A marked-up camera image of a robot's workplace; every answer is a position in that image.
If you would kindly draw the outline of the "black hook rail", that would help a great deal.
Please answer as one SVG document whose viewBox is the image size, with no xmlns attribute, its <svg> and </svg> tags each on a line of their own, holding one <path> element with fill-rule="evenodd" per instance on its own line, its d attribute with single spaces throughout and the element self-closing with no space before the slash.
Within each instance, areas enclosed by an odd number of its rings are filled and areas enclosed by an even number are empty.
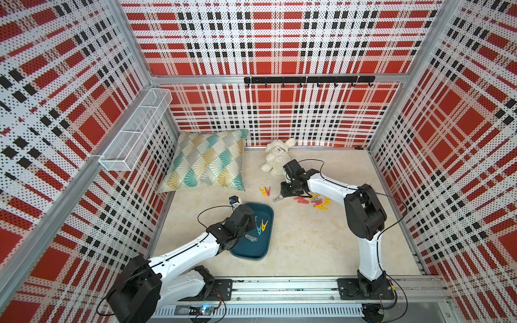
<svg viewBox="0 0 517 323">
<path fill-rule="evenodd" d="M 332 83 L 332 84 L 338 84 L 338 83 L 348 83 L 351 85 L 355 85 L 357 83 L 366 83 L 367 85 L 371 85 L 375 82 L 376 77 L 373 75 L 366 75 L 366 76 L 323 76 L 323 77 L 317 77 L 317 76 L 289 76 L 289 77 L 245 77 L 244 83 L 245 84 L 263 84 L 263 85 L 270 85 L 270 84 L 323 84 L 323 83 Z"/>
</svg>

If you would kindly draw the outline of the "patterned cushion teal yellow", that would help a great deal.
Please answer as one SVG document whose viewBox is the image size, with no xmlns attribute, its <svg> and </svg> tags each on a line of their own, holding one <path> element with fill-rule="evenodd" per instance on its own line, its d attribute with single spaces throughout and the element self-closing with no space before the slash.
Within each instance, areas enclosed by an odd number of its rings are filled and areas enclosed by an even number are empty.
<svg viewBox="0 0 517 323">
<path fill-rule="evenodd" d="M 172 165 L 159 192 L 197 187 L 244 191 L 244 148 L 249 130 L 179 135 Z"/>
</svg>

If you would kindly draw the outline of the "green circuit board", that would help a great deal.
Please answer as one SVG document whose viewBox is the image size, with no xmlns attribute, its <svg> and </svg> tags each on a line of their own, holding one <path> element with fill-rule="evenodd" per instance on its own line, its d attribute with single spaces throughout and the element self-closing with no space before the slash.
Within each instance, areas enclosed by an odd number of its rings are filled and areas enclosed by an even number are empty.
<svg viewBox="0 0 517 323">
<path fill-rule="evenodd" d="M 216 309 L 216 307 L 209 305 L 191 306 L 189 308 L 189 316 L 211 316 Z"/>
</svg>

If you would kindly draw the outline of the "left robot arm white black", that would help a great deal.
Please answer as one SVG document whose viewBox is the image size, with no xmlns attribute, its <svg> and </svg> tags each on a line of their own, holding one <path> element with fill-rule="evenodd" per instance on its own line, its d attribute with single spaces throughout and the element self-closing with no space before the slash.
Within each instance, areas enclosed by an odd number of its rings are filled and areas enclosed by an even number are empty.
<svg viewBox="0 0 517 323">
<path fill-rule="evenodd" d="M 158 257 L 129 260 L 106 294 L 118 322 L 147 322 L 154 312 L 190 297 L 207 299 L 215 279 L 201 262 L 233 249 L 257 227 L 253 210 L 240 203 L 232 214 L 191 242 Z"/>
</svg>

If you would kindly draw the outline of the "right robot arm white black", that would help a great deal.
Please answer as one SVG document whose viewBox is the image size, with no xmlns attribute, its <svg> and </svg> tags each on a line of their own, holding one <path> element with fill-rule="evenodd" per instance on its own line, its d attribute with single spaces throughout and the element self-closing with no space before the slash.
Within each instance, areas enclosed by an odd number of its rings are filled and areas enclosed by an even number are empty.
<svg viewBox="0 0 517 323">
<path fill-rule="evenodd" d="M 284 175 L 286 181 L 281 183 L 281 199 L 314 193 L 344 206 L 348 228 L 358 239 L 359 293 L 364 297 L 372 296 L 386 281 L 381 241 L 387 215 L 375 190 L 367 184 L 357 187 L 330 180 L 314 169 L 285 166 Z"/>
</svg>

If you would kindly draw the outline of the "teal plastic storage box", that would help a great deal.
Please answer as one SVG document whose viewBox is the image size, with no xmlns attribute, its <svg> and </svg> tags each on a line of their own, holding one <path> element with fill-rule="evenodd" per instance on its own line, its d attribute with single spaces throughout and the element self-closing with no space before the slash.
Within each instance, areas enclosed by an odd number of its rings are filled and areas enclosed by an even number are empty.
<svg viewBox="0 0 517 323">
<path fill-rule="evenodd" d="M 261 222 L 268 221 L 265 231 L 258 235 L 257 229 L 248 232 L 247 234 L 257 237 L 256 242 L 251 242 L 245 237 L 230 250 L 230 253 L 238 258 L 243 258 L 252 261 L 259 261 L 263 259 L 269 251 L 269 243 L 273 230 L 274 212 L 271 207 L 262 203 L 246 203 L 256 217 L 257 227 L 261 227 Z"/>
</svg>

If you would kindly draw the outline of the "red clothespin flat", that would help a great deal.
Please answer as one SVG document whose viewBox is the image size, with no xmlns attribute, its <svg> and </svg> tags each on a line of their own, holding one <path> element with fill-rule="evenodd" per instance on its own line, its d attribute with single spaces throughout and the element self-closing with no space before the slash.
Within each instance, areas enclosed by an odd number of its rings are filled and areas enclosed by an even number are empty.
<svg viewBox="0 0 517 323">
<path fill-rule="evenodd" d="M 309 204 L 309 203 L 310 203 L 310 201 L 309 201 L 309 200 L 307 200 L 307 199 L 305 199 L 305 198 L 303 198 L 303 197 L 301 197 L 301 196 L 296 197 L 296 198 L 295 198 L 295 200 L 296 200 L 298 203 L 300 203 L 300 204 Z"/>
</svg>

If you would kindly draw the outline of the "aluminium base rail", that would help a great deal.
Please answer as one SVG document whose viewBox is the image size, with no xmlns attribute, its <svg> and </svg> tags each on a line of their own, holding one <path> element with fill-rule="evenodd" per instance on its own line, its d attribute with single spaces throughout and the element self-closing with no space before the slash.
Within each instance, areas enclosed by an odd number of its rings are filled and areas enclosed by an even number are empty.
<svg viewBox="0 0 517 323">
<path fill-rule="evenodd" d="M 233 277 L 230 301 L 240 303 L 339 303 L 338 277 Z M 439 302 L 452 296 L 436 276 L 393 276 L 400 300 Z"/>
</svg>

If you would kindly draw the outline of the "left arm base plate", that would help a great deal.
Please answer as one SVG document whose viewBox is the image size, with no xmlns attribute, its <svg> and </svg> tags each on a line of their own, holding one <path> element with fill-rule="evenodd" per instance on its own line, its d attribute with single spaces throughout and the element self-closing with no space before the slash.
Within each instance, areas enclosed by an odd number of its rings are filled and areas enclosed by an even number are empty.
<svg viewBox="0 0 517 323">
<path fill-rule="evenodd" d="M 232 297 L 232 279 L 216 279 L 207 287 L 204 287 L 196 296 L 185 297 L 180 301 L 230 301 Z"/>
</svg>

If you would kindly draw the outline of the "white plush toy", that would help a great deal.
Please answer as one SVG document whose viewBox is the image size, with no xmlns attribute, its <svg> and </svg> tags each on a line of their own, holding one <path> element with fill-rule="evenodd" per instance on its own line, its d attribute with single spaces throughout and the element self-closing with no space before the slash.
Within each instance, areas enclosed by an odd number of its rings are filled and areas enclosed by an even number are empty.
<svg viewBox="0 0 517 323">
<path fill-rule="evenodd" d="M 283 176 L 284 165 L 291 160 L 288 152 L 295 145 L 296 140 L 294 138 L 289 138 L 287 141 L 276 139 L 270 142 L 265 149 L 267 155 L 261 170 L 270 176 Z"/>
</svg>

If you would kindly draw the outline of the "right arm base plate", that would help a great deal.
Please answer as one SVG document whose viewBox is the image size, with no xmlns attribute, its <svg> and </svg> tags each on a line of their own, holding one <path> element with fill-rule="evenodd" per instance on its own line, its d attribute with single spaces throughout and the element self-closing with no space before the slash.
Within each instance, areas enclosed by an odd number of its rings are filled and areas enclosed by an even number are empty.
<svg viewBox="0 0 517 323">
<path fill-rule="evenodd" d="M 338 279 L 338 292 L 342 300 L 394 300 L 394 289 L 386 278 L 370 282 L 367 279 Z"/>
</svg>

